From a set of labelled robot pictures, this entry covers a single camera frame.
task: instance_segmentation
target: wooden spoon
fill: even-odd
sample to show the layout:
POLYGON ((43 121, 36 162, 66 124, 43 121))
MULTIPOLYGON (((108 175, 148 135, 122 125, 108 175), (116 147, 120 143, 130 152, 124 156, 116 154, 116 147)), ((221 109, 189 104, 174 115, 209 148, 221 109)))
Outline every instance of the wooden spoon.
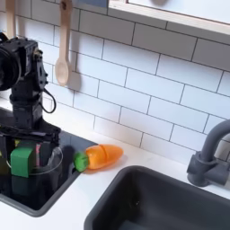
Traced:
POLYGON ((59 58, 55 66, 56 78, 60 85, 66 85, 71 74, 71 64, 68 60, 69 34, 71 13, 73 10, 72 0, 62 0, 60 3, 61 28, 59 58))
POLYGON ((7 20, 7 37, 12 39, 16 35, 15 27, 15 1, 5 0, 6 20, 7 20))

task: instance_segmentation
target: counter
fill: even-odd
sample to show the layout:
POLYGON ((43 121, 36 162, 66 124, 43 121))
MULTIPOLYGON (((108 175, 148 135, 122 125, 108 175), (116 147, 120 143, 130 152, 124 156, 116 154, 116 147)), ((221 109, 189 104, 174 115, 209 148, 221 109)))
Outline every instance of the counter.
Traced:
MULTIPOLYGON (((109 168, 99 172, 82 173, 43 217, 29 217, 1 202, 1 229, 84 230, 84 220, 86 216, 109 186, 118 171, 126 166, 143 165, 180 181, 188 182, 186 173, 187 165, 174 162, 160 155, 149 153, 91 131, 82 129, 67 131, 96 143, 121 146, 125 154, 119 162, 109 168)), ((230 199, 230 181, 228 181, 224 188, 210 185, 206 187, 205 190, 230 199)))

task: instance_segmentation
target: kitchen sink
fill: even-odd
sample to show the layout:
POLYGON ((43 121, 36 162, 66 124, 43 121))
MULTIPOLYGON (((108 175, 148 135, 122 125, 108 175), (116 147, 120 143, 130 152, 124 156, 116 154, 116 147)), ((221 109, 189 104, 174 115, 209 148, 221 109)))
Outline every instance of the kitchen sink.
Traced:
POLYGON ((229 230, 230 200, 141 166, 121 170, 84 230, 229 230))

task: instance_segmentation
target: faucet spout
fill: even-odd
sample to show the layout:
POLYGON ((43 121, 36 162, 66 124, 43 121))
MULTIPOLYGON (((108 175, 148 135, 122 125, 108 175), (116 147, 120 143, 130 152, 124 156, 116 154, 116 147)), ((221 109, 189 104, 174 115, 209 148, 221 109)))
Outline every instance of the faucet spout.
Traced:
POLYGON ((199 187, 205 187, 210 182, 226 184, 229 175, 229 164, 220 163, 215 157, 220 140, 230 133, 230 119, 219 123, 208 134, 201 152, 190 159, 187 170, 188 180, 199 187))

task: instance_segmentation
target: shelf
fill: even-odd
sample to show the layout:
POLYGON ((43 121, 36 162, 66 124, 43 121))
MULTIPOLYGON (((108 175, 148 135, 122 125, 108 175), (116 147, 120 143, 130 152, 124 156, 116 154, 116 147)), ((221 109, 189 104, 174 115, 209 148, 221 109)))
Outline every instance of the shelf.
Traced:
POLYGON ((211 21, 137 4, 129 4, 126 0, 110 0, 109 8, 230 35, 230 24, 228 23, 211 21))

